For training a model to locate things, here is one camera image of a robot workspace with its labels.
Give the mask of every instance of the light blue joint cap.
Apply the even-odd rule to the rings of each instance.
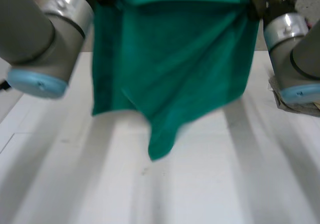
[[[320,100],[320,84],[293,86],[280,91],[286,104],[307,104]]]
[[[64,80],[27,70],[11,69],[7,82],[23,93],[49,99],[64,96],[68,83]]]

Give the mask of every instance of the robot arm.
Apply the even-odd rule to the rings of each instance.
[[[320,22],[310,31],[297,0],[251,0],[251,18],[263,19],[280,94],[288,104],[320,100]]]
[[[115,0],[1,0],[0,57],[12,66],[9,84],[34,96],[63,96],[94,16],[94,3]],[[320,22],[309,31],[297,0],[251,0],[250,17],[263,19],[264,37],[282,99],[320,100]]]
[[[45,0],[40,9],[33,0],[1,0],[0,57],[12,67],[7,82],[34,96],[62,97],[96,1]]]

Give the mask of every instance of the teal fabric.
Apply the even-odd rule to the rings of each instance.
[[[247,4],[121,0],[98,6],[93,114],[138,110],[152,129],[150,158],[167,155],[183,124],[243,94],[258,30]]]

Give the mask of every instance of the green towel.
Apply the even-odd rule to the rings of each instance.
[[[138,110],[152,129],[150,158],[167,155],[183,124],[243,94],[258,30],[247,4],[120,0],[98,6],[93,114]]]

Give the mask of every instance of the cloth fold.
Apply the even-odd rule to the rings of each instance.
[[[188,122],[241,96],[258,23],[248,0],[121,0],[98,6],[93,114],[134,109],[151,125],[152,160]]]

